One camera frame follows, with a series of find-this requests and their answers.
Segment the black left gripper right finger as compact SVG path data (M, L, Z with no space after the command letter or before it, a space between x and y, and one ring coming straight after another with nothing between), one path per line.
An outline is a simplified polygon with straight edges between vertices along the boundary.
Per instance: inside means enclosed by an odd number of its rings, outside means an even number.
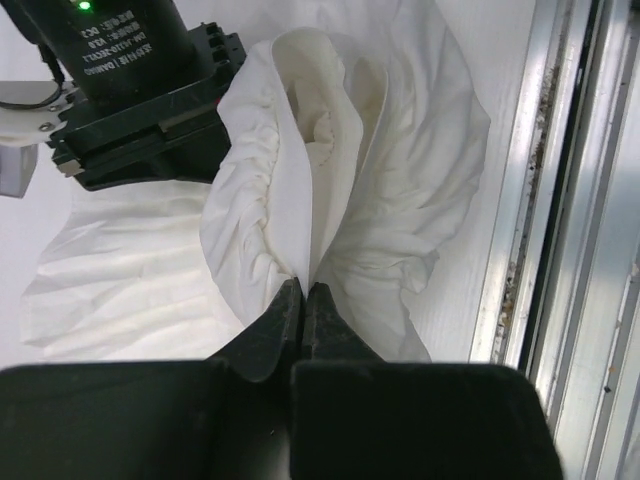
M493 364L380 360L339 316L307 299L305 359L291 376L295 479L559 479L539 397Z

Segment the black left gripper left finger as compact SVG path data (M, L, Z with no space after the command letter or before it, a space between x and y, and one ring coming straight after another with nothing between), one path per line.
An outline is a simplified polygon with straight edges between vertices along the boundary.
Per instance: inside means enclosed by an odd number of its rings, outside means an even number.
M1 373L5 479L285 479L295 280L204 360L23 365Z

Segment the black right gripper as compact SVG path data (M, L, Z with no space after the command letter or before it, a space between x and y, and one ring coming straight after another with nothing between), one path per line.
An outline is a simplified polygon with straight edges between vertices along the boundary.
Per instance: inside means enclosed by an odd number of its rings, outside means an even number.
M237 34L216 23L188 28L171 1L6 1L21 35L49 68L56 91L76 90L47 145L56 168L84 189L156 181L210 183L230 139L220 100L243 65Z

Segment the white pleated skirt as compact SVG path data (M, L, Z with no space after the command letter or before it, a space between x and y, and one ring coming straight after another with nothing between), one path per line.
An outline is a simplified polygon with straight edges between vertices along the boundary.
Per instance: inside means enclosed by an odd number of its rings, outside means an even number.
M410 305L468 212L490 124L459 45L433 1L261 12L211 184L73 190L20 301L45 358L204 358L297 279L327 284L383 359L428 359Z

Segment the aluminium frame rails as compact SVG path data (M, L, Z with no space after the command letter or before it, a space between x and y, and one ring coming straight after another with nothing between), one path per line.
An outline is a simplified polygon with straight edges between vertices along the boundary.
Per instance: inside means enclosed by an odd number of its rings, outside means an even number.
M638 137L638 3L538 2L470 357L530 379L578 474L634 428Z

